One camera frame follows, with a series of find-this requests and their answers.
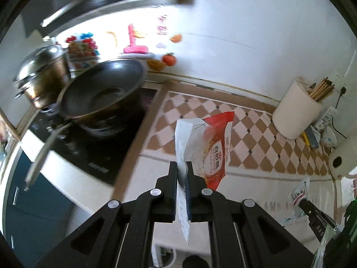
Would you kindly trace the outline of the white power strip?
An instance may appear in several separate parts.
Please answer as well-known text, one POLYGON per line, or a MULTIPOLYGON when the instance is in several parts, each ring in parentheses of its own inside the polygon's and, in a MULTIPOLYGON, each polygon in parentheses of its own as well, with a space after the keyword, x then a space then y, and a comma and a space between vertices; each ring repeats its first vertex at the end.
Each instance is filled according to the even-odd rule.
POLYGON ((325 130, 327 126, 332 124, 332 119, 335 117, 336 114, 337 114, 337 109, 330 106, 328 109, 326 109, 323 115, 316 121, 313 127, 318 132, 322 132, 323 130, 325 130))

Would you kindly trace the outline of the checkered table mat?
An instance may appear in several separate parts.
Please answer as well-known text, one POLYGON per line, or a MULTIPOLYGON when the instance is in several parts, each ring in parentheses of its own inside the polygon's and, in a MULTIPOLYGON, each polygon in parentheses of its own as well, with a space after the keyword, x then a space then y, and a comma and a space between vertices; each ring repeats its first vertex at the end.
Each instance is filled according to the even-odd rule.
POLYGON ((163 86, 121 167, 113 197, 133 199, 168 170, 169 162, 175 160, 178 119, 232 111, 231 161, 218 190, 237 201, 251 198, 282 220, 293 214, 289 192, 309 178, 308 198, 334 216, 336 188, 328 171, 327 152, 308 148, 302 138, 284 138, 272 123, 273 110, 265 103, 196 86, 163 86))

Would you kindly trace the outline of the black wok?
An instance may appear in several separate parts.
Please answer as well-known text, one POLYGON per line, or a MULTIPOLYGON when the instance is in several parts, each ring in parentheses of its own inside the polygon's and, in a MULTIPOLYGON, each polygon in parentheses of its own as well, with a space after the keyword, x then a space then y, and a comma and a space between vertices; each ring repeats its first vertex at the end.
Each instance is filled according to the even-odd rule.
POLYGON ((66 122, 96 126, 134 100, 147 71, 136 59, 99 63, 73 79, 57 102, 41 111, 54 112, 66 122))

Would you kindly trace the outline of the wooden chopsticks bundle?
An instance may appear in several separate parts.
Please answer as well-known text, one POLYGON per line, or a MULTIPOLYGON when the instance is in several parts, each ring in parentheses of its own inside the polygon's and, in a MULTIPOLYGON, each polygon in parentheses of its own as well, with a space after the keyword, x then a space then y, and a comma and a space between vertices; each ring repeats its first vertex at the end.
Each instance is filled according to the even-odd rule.
POLYGON ((309 96, 316 102, 322 102, 333 92, 334 86, 334 83, 326 77, 309 93, 309 96))

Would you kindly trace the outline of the steel lidded pot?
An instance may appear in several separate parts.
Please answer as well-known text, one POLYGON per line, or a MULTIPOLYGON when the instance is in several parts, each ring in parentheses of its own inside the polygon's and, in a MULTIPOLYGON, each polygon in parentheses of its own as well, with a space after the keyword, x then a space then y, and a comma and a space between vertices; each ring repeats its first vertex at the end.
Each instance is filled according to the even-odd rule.
POLYGON ((66 50, 53 44, 36 49, 20 65, 13 84, 37 109, 57 102, 62 89, 70 83, 71 73, 66 61, 66 50))

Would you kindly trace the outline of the black gas stove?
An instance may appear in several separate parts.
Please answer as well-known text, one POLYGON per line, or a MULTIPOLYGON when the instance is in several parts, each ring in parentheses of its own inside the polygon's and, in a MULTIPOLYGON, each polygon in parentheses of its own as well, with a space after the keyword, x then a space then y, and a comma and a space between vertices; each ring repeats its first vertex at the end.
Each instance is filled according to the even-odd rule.
POLYGON ((30 187, 35 182, 50 151, 85 173, 113 185, 156 92, 139 89, 130 104, 96 126, 66 122, 54 112, 39 112, 30 130, 45 145, 28 171, 25 186, 30 187))

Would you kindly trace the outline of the white round trash bin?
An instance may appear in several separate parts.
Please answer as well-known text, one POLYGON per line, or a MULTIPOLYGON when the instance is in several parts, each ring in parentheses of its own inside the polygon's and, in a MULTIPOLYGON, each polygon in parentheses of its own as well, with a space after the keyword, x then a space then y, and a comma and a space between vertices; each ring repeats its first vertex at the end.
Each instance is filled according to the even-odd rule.
POLYGON ((153 244, 151 247, 151 267, 168 268, 175 265, 177 251, 170 247, 153 244))

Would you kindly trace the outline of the pink wall decoration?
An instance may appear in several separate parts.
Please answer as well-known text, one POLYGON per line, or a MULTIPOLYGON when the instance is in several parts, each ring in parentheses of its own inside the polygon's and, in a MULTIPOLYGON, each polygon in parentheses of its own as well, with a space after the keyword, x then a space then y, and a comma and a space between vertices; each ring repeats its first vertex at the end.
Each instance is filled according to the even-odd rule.
POLYGON ((128 26, 128 34, 129 34, 129 46, 123 49, 123 52, 126 54, 136 53, 136 54, 147 54, 148 47, 144 45, 136 44, 136 37, 134 36, 134 26, 130 24, 128 26))

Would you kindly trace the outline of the blue kitchen cabinet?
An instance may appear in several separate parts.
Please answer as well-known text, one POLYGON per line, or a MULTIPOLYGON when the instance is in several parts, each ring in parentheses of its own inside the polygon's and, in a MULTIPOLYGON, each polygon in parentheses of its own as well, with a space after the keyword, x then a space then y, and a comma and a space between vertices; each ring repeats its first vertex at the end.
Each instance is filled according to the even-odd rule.
POLYGON ((42 174, 24 190, 31 160, 21 149, 5 192, 5 239, 24 267, 37 262, 65 237, 74 203, 42 174))

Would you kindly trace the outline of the red white plastic bag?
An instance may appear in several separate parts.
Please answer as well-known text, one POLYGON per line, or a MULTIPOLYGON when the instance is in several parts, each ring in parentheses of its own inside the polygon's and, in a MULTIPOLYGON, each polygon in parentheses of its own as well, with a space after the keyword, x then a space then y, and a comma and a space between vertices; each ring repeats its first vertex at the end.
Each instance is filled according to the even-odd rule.
POLYGON ((185 241, 189 242, 188 163, 206 186, 216 190, 230 163, 230 142, 235 113, 227 111, 204 119, 179 119, 174 141, 177 162, 178 219, 185 241))

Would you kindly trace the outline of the white wrapper with label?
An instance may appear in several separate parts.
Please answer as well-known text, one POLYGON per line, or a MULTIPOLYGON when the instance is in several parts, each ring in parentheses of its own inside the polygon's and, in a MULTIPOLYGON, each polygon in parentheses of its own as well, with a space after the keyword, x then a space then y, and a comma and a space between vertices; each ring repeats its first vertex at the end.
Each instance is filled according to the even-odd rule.
POLYGON ((309 193, 310 179, 306 177, 299 184, 293 188, 289 193, 290 203, 292 203, 294 214, 290 217, 283 219, 280 224, 285 227, 288 224, 297 221, 301 217, 305 216, 306 213, 299 207, 299 203, 302 199, 307 199, 309 193))

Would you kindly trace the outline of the green glass bottle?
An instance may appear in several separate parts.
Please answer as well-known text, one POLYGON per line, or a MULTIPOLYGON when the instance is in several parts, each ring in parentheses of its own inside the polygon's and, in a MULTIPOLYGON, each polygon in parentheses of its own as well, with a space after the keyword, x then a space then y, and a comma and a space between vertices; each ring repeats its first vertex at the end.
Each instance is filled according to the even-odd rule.
POLYGON ((346 209, 341 233, 327 228, 311 267, 356 267, 356 199, 346 209))

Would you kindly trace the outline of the orange tomato decoration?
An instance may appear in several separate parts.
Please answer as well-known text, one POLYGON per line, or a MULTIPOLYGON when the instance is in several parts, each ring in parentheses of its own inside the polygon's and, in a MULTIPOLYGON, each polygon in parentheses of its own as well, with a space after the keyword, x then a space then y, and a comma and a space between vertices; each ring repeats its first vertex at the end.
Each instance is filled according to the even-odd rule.
POLYGON ((173 53, 166 53, 162 56, 162 62, 168 67, 175 66, 177 59, 173 53))

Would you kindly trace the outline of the white utensil holder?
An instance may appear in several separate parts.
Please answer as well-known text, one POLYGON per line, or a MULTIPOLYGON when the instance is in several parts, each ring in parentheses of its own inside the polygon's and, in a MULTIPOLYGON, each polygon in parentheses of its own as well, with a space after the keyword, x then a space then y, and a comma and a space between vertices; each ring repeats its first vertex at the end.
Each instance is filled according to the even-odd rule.
POLYGON ((308 94, 311 81, 298 76, 272 114, 276 130, 285 138, 295 140, 316 119, 322 103, 308 94))

